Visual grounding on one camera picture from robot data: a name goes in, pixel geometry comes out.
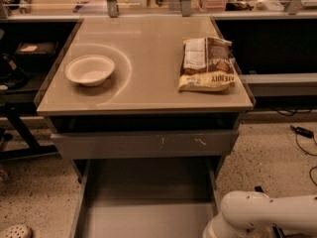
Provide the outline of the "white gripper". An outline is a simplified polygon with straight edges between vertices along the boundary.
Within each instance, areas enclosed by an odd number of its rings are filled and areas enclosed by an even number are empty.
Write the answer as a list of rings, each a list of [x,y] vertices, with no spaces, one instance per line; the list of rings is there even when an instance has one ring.
[[[247,238],[248,234],[243,229],[232,226],[222,213],[217,214],[206,225],[202,238]]]

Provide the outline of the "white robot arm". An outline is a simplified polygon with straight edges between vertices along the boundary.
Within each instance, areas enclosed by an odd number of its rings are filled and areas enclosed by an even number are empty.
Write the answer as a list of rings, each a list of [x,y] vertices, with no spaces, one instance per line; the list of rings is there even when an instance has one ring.
[[[202,238],[250,238],[259,228],[275,226],[315,237],[315,195],[269,197],[256,191],[231,191],[220,211],[206,225]]]

